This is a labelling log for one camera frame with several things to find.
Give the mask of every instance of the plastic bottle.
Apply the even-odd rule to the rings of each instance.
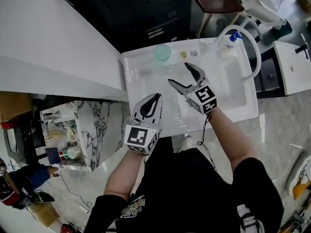
[[[221,39],[219,46],[218,46],[219,55],[221,57],[225,57],[242,40],[243,38],[237,30],[235,30],[232,35],[228,35],[228,34],[225,35]]]

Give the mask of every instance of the cardboard box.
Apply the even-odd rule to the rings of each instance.
[[[59,215],[51,203],[34,203],[28,208],[35,219],[40,221],[46,227],[49,227],[59,218]]]
[[[32,110],[32,100],[28,93],[0,91],[0,123]]]

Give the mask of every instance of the yellow sticker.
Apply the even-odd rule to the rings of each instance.
[[[186,59],[186,57],[187,57],[187,52],[186,52],[186,51],[181,51],[181,52],[180,52],[180,56],[181,56],[183,59]]]

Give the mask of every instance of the white sink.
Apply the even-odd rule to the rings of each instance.
[[[202,130],[206,116],[189,107],[185,98],[174,90],[168,79],[183,85],[196,84],[184,62],[193,63],[203,69],[217,96],[218,106],[234,122],[258,116],[258,104],[254,80],[242,77],[252,71],[243,43],[225,58],[209,47],[215,38],[194,39],[167,43],[171,56],[166,62],[158,61],[154,48],[147,47],[123,53],[126,86],[131,112],[135,104],[152,93],[163,96],[160,137],[173,136]],[[180,55],[187,52],[186,59]],[[190,51],[197,51],[191,56]]]

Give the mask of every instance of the white hose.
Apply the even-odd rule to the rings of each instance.
[[[220,35],[217,37],[217,39],[213,42],[213,45],[218,45],[218,43],[220,42],[220,40],[224,37],[224,35],[229,31],[229,30],[232,30],[232,29],[235,29],[239,32],[242,32],[246,38],[249,39],[249,41],[251,42],[251,44],[253,45],[253,48],[255,50],[255,54],[256,54],[256,58],[257,58],[257,64],[256,64],[256,69],[255,71],[248,75],[247,77],[243,77],[242,78],[242,81],[246,81],[248,79],[251,79],[251,78],[254,78],[257,76],[257,74],[259,73],[260,71],[260,68],[261,68],[261,54],[260,54],[260,51],[259,51],[259,48],[258,48],[258,45],[255,41],[255,39],[252,37],[252,35],[247,31],[245,30],[244,28],[240,27],[240,26],[237,26],[237,25],[230,25],[228,27],[226,27],[221,33]]]

